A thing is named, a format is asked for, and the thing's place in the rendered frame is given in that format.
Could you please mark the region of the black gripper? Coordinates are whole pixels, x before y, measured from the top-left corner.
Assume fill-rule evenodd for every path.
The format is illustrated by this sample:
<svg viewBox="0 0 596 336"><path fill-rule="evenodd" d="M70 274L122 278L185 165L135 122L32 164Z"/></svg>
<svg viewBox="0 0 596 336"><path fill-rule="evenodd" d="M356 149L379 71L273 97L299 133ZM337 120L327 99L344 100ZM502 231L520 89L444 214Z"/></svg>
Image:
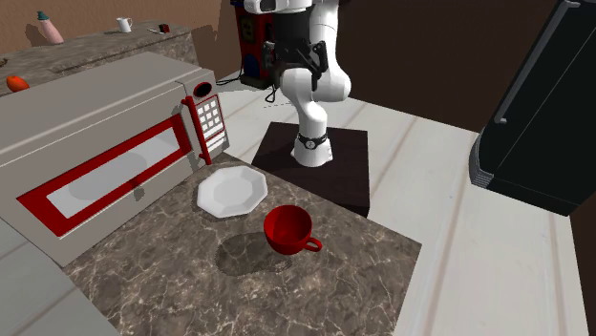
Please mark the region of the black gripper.
<svg viewBox="0 0 596 336"><path fill-rule="evenodd" d="M329 68L327 44L309 41L309 11L276 12L273 14L275 43L265 41L262 47L262 65L272 71L275 63L308 66L311 72L311 90L315 92L322 74Z"/></svg>

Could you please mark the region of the red and black arcade machine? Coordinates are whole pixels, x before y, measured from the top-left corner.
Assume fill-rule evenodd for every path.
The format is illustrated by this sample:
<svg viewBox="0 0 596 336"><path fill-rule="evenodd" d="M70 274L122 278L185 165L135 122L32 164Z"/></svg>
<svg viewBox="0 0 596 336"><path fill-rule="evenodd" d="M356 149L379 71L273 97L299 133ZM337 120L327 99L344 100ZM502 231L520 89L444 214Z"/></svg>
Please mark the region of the red and black arcade machine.
<svg viewBox="0 0 596 336"><path fill-rule="evenodd" d="M268 88L272 81L263 63L263 46L273 41L270 14L253 14L245 10L244 0L230 0L234 7L242 57L243 84L257 89Z"/></svg>

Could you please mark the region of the dark robot stand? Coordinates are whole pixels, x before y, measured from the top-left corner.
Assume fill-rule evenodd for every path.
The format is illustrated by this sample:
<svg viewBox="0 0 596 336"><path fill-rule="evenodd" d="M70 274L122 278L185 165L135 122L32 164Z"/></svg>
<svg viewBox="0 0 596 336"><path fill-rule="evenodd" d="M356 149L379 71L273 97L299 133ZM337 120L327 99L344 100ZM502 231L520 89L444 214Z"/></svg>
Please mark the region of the dark robot stand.
<svg viewBox="0 0 596 336"><path fill-rule="evenodd" d="M367 217L370 211L368 133L329 127L333 160L315 168L300 165L290 154L297 133L296 124L271 122L252 165Z"/></svg>

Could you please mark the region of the white octagonal plate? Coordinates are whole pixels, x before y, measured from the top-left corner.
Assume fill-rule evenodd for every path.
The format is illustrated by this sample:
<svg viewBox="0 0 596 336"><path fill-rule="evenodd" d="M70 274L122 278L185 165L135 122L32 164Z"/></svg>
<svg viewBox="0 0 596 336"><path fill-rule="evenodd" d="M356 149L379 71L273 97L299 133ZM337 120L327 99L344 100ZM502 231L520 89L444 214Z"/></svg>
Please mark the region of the white octagonal plate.
<svg viewBox="0 0 596 336"><path fill-rule="evenodd" d="M197 206L219 219L250 213L268 194L266 176L243 165L218 169L197 191Z"/></svg>

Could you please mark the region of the red cup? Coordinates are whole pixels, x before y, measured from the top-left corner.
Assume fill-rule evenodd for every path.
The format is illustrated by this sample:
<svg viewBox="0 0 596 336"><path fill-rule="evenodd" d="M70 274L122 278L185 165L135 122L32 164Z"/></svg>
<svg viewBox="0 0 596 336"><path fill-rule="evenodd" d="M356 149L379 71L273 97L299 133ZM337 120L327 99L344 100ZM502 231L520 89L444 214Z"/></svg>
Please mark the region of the red cup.
<svg viewBox="0 0 596 336"><path fill-rule="evenodd" d="M319 252L323 245L311 236L312 218L297 205L284 204L273 208L265 217L264 233L272 249L283 255L303 250Z"/></svg>

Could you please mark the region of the grey microwave with red trim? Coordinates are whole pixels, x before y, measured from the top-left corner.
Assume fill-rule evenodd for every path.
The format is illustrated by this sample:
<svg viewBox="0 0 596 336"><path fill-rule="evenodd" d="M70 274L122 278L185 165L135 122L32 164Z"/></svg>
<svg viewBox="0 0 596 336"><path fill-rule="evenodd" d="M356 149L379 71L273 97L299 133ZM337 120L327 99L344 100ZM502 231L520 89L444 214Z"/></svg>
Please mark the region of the grey microwave with red trim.
<svg viewBox="0 0 596 336"><path fill-rule="evenodd" d="M0 219L66 265L229 145L214 74L144 52L0 97Z"/></svg>

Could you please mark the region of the pink bottle with teal cap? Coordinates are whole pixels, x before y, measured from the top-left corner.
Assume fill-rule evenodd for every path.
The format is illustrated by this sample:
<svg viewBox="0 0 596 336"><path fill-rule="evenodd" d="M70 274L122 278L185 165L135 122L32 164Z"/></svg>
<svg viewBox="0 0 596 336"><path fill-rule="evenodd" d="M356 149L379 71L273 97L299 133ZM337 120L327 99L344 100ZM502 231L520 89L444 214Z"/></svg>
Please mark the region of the pink bottle with teal cap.
<svg viewBox="0 0 596 336"><path fill-rule="evenodd" d="M45 14L42 10L37 12L37 20L41 25L42 31L44 32L47 40L53 45L59 45L64 43L64 39L61 36L58 29L50 20L50 17Z"/></svg>

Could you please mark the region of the black refrigerator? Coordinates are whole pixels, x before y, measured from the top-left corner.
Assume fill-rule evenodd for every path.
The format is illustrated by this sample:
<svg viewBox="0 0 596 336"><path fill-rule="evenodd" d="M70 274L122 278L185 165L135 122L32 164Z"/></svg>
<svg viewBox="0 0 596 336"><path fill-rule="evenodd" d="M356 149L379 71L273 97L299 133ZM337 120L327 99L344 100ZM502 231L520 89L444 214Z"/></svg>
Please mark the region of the black refrigerator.
<svg viewBox="0 0 596 336"><path fill-rule="evenodd" d="M596 192L596 0L558 0L469 155L472 184L568 216Z"/></svg>

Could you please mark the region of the orange fruit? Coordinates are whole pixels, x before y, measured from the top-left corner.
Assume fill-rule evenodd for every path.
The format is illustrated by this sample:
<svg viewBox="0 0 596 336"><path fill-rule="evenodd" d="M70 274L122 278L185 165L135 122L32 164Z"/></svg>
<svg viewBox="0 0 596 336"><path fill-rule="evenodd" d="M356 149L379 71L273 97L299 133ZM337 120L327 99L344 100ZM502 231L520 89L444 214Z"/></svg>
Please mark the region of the orange fruit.
<svg viewBox="0 0 596 336"><path fill-rule="evenodd" d="M13 92L20 92L29 89L30 85L26 80L17 75L9 75L6 78L7 87Z"/></svg>

